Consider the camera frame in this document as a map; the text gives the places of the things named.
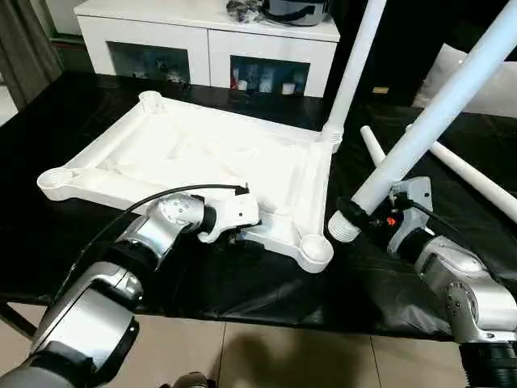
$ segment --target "white pole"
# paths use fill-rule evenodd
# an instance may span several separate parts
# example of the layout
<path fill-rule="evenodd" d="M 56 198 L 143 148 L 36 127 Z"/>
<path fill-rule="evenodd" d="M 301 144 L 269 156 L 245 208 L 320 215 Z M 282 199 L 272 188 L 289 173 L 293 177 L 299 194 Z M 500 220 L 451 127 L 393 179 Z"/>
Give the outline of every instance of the white pole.
<path fill-rule="evenodd" d="M 368 1 L 329 119 L 323 125 L 322 139 L 334 143 L 334 152 L 338 150 L 343 139 L 343 126 L 348 110 L 363 73 L 364 64 L 370 53 L 385 5 L 386 0 Z"/>
<path fill-rule="evenodd" d="M 351 198 L 367 214 L 388 195 L 414 164 L 458 116 L 517 45 L 517 0 L 510 0 L 477 42 L 462 66 L 391 149 L 385 160 Z M 330 219 L 329 232 L 339 241 L 352 241 L 360 230 L 340 213 Z"/>
<path fill-rule="evenodd" d="M 431 152 L 517 223 L 517 199 L 514 196 L 440 143 L 435 142 Z"/>
<path fill-rule="evenodd" d="M 380 146 L 370 127 L 365 125 L 363 128 L 361 128 L 361 135 L 363 136 L 366 148 L 368 148 L 368 152 L 372 157 L 373 164 L 375 167 L 378 167 L 386 157 L 385 152 L 382 150 L 382 147 Z"/>

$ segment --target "glass cabinet door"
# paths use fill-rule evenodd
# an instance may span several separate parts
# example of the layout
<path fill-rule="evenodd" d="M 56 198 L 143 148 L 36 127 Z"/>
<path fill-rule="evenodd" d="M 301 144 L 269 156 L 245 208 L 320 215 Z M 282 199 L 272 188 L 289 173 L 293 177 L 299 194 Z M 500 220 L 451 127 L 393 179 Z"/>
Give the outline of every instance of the glass cabinet door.
<path fill-rule="evenodd" d="M 229 87 L 282 95 L 303 95 L 309 63 L 230 56 Z"/>
<path fill-rule="evenodd" d="M 212 86 L 322 97 L 336 43 L 210 30 Z"/>
<path fill-rule="evenodd" d="M 107 42 L 115 74 L 158 81 L 191 83 L 188 51 L 184 48 Z"/>
<path fill-rule="evenodd" d="M 95 72 L 210 85 L 203 28 L 78 17 Z"/>

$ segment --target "white fabric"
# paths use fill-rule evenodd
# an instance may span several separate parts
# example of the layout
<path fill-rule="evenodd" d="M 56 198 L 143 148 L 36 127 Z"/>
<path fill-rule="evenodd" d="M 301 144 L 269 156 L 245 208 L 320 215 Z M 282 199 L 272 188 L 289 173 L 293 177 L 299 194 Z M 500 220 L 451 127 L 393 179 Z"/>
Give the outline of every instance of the white fabric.
<path fill-rule="evenodd" d="M 444 44 L 418 91 L 413 106 L 426 107 L 466 57 L 466 53 Z M 467 104 L 464 112 L 517 118 L 517 62 L 504 62 Z"/>

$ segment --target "table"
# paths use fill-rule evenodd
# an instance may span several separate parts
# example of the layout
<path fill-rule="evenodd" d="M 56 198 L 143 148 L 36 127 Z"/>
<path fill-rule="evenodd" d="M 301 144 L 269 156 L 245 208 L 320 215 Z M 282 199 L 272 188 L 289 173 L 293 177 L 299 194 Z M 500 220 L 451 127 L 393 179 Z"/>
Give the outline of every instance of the table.
<path fill-rule="evenodd" d="M 165 97 L 305 129 L 320 129 L 328 111 L 321 99 L 314 98 L 247 95 L 93 74 L 61 76 L 0 128 L 0 198 L 4 204 L 0 315 L 26 335 L 32 329 L 24 321 L 16 321 L 11 311 L 5 310 L 6 303 L 48 304 L 81 247 L 119 212 L 84 200 L 47 200 L 36 186 L 36 177 L 72 158 L 137 103 L 138 93 L 149 89 Z M 333 159 L 327 217 L 334 212 L 336 198 L 351 196 L 373 170 L 360 126 L 370 124 L 387 151 L 418 112 L 415 108 L 355 105 L 341 149 Z M 462 115 L 442 142 L 510 192 L 517 192 L 517 179 L 513 179 L 516 120 Z M 430 155 L 410 175 L 431 177 L 435 211 L 476 241 L 515 293 L 515 224 Z M 116 237 L 129 221 L 107 237 Z M 439 225 L 431 227 L 440 231 Z M 146 290 L 138 312 L 451 339 L 443 307 L 409 264 L 390 258 L 362 235 L 350 245 L 332 243 L 333 261 L 324 272 L 313 275 L 273 252 L 228 247 L 223 242 L 205 245 L 195 236 L 184 236 L 158 272 L 154 289 Z"/>

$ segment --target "bottle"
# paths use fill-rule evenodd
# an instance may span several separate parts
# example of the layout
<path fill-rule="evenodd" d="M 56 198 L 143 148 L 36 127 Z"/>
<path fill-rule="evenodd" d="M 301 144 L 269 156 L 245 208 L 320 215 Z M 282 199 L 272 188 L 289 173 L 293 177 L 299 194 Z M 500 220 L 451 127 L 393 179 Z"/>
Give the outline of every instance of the bottle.
<path fill-rule="evenodd" d="M 283 95 L 293 94 L 295 86 L 296 86 L 296 84 L 294 82 L 284 82 L 282 84 L 282 94 Z"/>
<path fill-rule="evenodd" d="M 256 91 L 259 88 L 259 65 L 249 65 L 247 80 L 248 91 Z"/>
<path fill-rule="evenodd" d="M 294 94 L 295 95 L 303 95 L 305 90 L 305 76 L 302 72 L 297 71 L 294 73 L 292 77 L 293 82 L 295 83 Z"/>
<path fill-rule="evenodd" d="M 229 88 L 238 89 L 238 87 L 237 87 L 238 83 L 239 83 L 239 68 L 234 67 L 232 69 L 232 75 L 229 79 Z"/>
<path fill-rule="evenodd" d="M 262 93 L 271 93 L 273 90 L 273 74 L 275 70 L 271 67 L 267 67 L 264 69 L 262 73 L 262 77 L 260 78 L 260 85 L 258 86 L 258 91 Z"/>
<path fill-rule="evenodd" d="M 247 91 L 248 90 L 248 82 L 245 79 L 239 79 L 239 82 L 237 84 L 237 88 L 240 91 Z"/>

